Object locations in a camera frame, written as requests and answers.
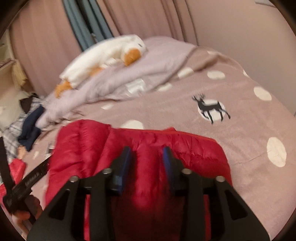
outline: yellow tassel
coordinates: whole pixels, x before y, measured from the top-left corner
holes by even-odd
[[[26,83],[26,80],[28,78],[24,73],[22,66],[20,65],[20,62],[18,60],[15,60],[15,63],[12,66],[11,74],[15,87],[17,89],[21,89],[21,87]]]

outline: black deer print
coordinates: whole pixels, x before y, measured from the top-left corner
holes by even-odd
[[[204,94],[201,94],[200,95],[200,99],[197,99],[196,96],[192,97],[192,99],[197,102],[198,108],[200,109],[202,115],[204,117],[206,117],[207,119],[210,118],[212,124],[214,124],[214,122],[213,122],[213,118],[212,118],[212,116],[210,114],[210,111],[211,110],[216,110],[217,112],[220,113],[221,121],[223,121],[223,119],[224,119],[223,118],[223,115],[222,115],[222,112],[225,112],[228,115],[228,118],[230,119],[230,115],[228,114],[228,112],[226,110],[222,109],[219,101],[217,102],[217,104],[206,105],[205,102],[204,102],[204,98],[205,98],[205,95]]]

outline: silver bolt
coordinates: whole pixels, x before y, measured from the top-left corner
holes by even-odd
[[[190,175],[192,173],[192,171],[188,168],[184,168],[184,169],[182,169],[182,173],[185,175]]]
[[[78,180],[79,180],[79,177],[77,177],[77,176],[71,176],[69,179],[69,181],[72,183],[77,182]]]
[[[223,176],[217,176],[216,177],[216,180],[218,181],[218,182],[220,182],[220,183],[222,183],[222,182],[225,182],[225,177],[223,177]]]
[[[106,168],[103,170],[103,174],[110,174],[112,172],[111,168]]]

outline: red cloth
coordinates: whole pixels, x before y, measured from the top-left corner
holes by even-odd
[[[13,159],[9,164],[10,174],[16,184],[18,184],[25,173],[27,164],[20,159]],[[6,195],[6,188],[4,184],[0,185],[0,204],[3,205],[3,197]]]
[[[79,120],[63,127],[50,160],[48,204],[73,176],[90,177],[118,157],[124,146],[134,161],[121,197],[112,199],[112,217],[118,241],[179,240],[184,198],[174,197],[162,163],[163,147],[169,146],[184,166],[204,177],[224,176],[231,184],[230,168],[215,140],[170,128],[164,131],[114,129],[92,120]],[[210,215],[206,202],[206,234]],[[89,200],[84,238],[89,240]]]

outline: plaid fabric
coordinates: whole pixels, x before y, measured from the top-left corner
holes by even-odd
[[[19,142],[17,141],[17,137],[22,133],[22,125],[25,121],[25,119],[30,115],[35,109],[37,109],[41,104],[43,100],[33,98],[30,111],[26,113],[21,113],[19,118],[11,123],[2,133],[3,140],[4,140],[4,146],[6,148],[7,153],[7,159],[8,162],[11,163],[11,161],[14,158],[17,158],[17,148],[19,147]]]

